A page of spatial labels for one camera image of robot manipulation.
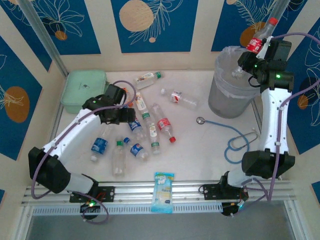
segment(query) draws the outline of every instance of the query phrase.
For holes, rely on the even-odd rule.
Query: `floral wall pattern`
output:
[[[320,40],[320,18],[309,31]],[[288,60],[287,70],[294,73],[297,93],[320,78],[320,45],[304,38]],[[300,154],[320,144],[320,85],[291,100],[288,126]]]
[[[122,53],[190,52],[198,0],[111,0]]]
[[[212,44],[212,52],[227,46],[246,47],[265,23],[277,0],[225,0]],[[291,0],[273,36],[288,32],[307,0]]]
[[[84,0],[32,0],[34,9],[61,55],[100,54],[100,48]],[[33,32],[15,0],[0,5],[45,69],[51,58]]]
[[[0,154],[17,160],[41,85],[0,37]]]

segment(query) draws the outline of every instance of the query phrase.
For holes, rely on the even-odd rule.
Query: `clear plastic bin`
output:
[[[227,46],[215,60],[208,104],[210,109],[222,118],[233,119],[240,116],[252,99],[260,94],[259,87],[249,85],[249,73],[245,72],[241,78],[232,76],[240,55],[246,51],[239,46]],[[253,78],[251,84],[258,83]]]

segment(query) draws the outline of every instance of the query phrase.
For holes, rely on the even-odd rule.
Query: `blue bottle cap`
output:
[[[126,137],[123,141],[127,144],[128,142],[130,142],[130,139]]]

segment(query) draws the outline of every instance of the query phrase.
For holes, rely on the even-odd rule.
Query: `water bottle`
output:
[[[148,72],[144,75],[141,75],[139,77],[136,77],[133,80],[134,86],[136,89],[140,90],[143,88],[146,88],[156,82],[157,79],[161,78],[162,75],[159,71],[152,73]]]
[[[92,155],[91,160],[96,162],[106,151],[108,145],[108,139],[114,127],[111,125],[103,126],[99,136],[94,141],[94,144],[91,147]]]
[[[144,130],[137,118],[135,118],[133,122],[128,122],[128,125],[138,141],[143,140],[146,137],[146,134],[144,133]]]
[[[151,106],[151,111],[155,117],[155,121],[157,121],[157,126],[160,131],[169,137],[170,143],[174,143],[176,138],[174,137],[173,128],[160,106],[157,103],[154,103]]]
[[[151,142],[151,151],[154,155],[160,154],[159,134],[155,121],[148,112],[144,113],[142,118],[146,123],[149,140]]]
[[[137,92],[135,94],[135,101],[134,102],[136,104],[136,107],[138,108],[138,110],[140,111],[140,113],[142,115],[149,112],[147,105],[145,103],[145,100],[143,99],[140,92]]]
[[[140,92],[136,93],[135,104],[142,115],[142,119],[146,123],[147,135],[151,142],[151,150],[153,154],[160,153],[159,135],[156,129],[156,124],[154,119],[150,116],[147,105]]]
[[[146,161],[148,160],[148,152],[139,144],[134,144],[130,138],[126,137],[123,142],[128,146],[130,149],[130,153],[132,153],[133,156],[135,156],[137,159]]]
[[[166,96],[169,101],[179,104],[187,109],[196,110],[199,104],[198,99],[196,99],[195,97],[174,89],[162,88],[161,94],[163,96]]]
[[[124,142],[121,137],[116,139],[116,146],[112,153],[112,174],[117,176],[124,176],[126,169],[126,152],[124,149]]]
[[[128,103],[131,99],[132,99],[132,96],[130,94],[130,92],[124,87],[123,88],[126,92],[126,101],[125,103]],[[134,107],[134,103],[130,103],[128,105],[129,108],[133,108]],[[139,122],[139,120],[137,118],[135,118],[135,120],[133,122],[128,122],[128,125],[130,127],[130,130],[131,132],[135,135],[135,138],[140,141],[140,140],[143,140],[146,135],[142,129],[142,126]]]

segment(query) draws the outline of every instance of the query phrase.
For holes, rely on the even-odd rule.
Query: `white tabletop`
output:
[[[145,72],[107,72],[108,81],[113,83],[117,80],[132,81]],[[208,106],[208,97],[214,75],[214,71],[163,71],[154,85],[142,89],[140,92],[148,106],[158,103],[164,114],[168,117],[174,130],[175,143],[170,143],[165,135],[160,134],[160,155],[152,155],[151,146],[146,139],[140,144],[149,152],[147,162],[139,162],[127,150],[126,173],[122,178],[111,174],[112,150],[115,147],[115,137],[132,136],[128,124],[121,123],[115,126],[112,139],[106,154],[98,160],[90,160],[91,146],[98,132],[83,140],[83,144],[74,150],[74,159],[66,164],[66,168],[72,173],[86,174],[97,181],[153,181],[155,172],[174,173],[176,181],[201,181],[219,180],[226,171],[239,168],[241,165],[228,163],[224,157],[224,151],[229,139],[237,137],[238,134],[231,129],[216,126],[210,123],[199,125],[196,118],[201,116],[207,120],[227,124],[235,127],[243,134],[252,132],[252,128],[258,129],[255,114],[251,105],[245,112],[235,119],[224,119],[215,115]],[[162,88],[175,88],[183,93],[188,93],[200,100],[197,111],[188,110],[161,96]],[[142,117],[136,111],[137,118],[145,128]],[[59,123],[58,134],[75,118],[75,114],[69,114],[63,110]],[[258,140],[250,144],[250,150],[256,150]],[[233,152],[228,156],[233,161],[242,159],[246,148]]]

